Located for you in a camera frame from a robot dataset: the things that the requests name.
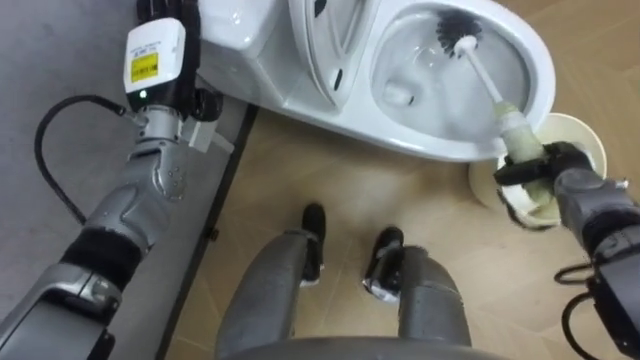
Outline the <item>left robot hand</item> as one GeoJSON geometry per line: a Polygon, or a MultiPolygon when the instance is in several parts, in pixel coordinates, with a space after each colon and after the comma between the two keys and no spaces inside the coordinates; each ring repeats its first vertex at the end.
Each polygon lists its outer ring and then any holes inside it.
{"type": "Polygon", "coordinates": [[[137,0],[138,24],[126,41],[123,82],[131,109],[175,110],[182,118],[214,122],[223,95],[197,86],[202,28],[198,0],[137,0]]]}

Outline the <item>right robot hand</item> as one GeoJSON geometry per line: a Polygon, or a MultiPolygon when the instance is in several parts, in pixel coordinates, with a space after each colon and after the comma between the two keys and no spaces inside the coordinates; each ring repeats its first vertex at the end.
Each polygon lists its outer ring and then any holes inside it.
{"type": "Polygon", "coordinates": [[[515,163],[509,155],[506,164],[493,174],[499,186],[515,186],[541,180],[543,185],[553,187],[559,175],[568,169],[594,170],[590,156],[576,144],[557,141],[543,145],[544,153],[540,158],[515,163]]]}

